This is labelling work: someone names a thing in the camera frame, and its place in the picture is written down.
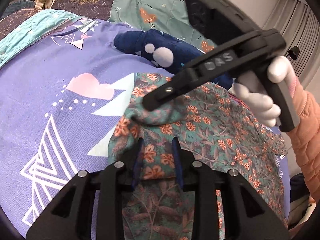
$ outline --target handheld black device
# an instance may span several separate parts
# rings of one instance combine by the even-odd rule
[[[274,84],[267,68],[286,43],[275,30],[260,29],[228,0],[185,0],[190,24],[219,46],[185,65],[170,82],[143,98],[143,106],[153,111],[196,87],[228,72],[232,78],[249,70],[259,78],[267,94],[281,108],[280,130],[289,132],[299,123],[292,98],[284,81]]]

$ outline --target device handle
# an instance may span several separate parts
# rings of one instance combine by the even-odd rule
[[[262,83],[267,94],[281,109],[281,114],[279,116],[281,122],[279,126],[280,131],[290,132],[299,125],[300,118],[294,109],[293,101],[287,84],[284,81],[275,84],[269,80],[268,67],[271,63],[271,60],[272,59],[263,62],[262,66],[253,69],[253,71]]]

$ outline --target orange animal print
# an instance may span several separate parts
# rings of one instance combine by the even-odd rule
[[[157,17],[154,14],[148,14],[143,8],[140,8],[140,14],[145,23],[148,23],[151,28],[155,27],[153,23],[157,20]]]
[[[214,49],[214,46],[210,46],[206,41],[202,41],[201,48],[203,52],[207,53],[209,51],[212,51]]]

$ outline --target gloved hand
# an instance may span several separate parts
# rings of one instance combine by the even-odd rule
[[[276,57],[268,67],[268,78],[273,83],[285,81],[293,98],[297,77],[290,61],[283,56]],[[280,107],[273,103],[257,76],[249,71],[239,76],[234,84],[236,96],[244,101],[254,116],[267,127],[276,125]]]

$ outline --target person's arm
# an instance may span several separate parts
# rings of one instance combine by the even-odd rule
[[[300,124],[287,133],[311,196],[320,200],[320,106],[297,79],[293,104]]]

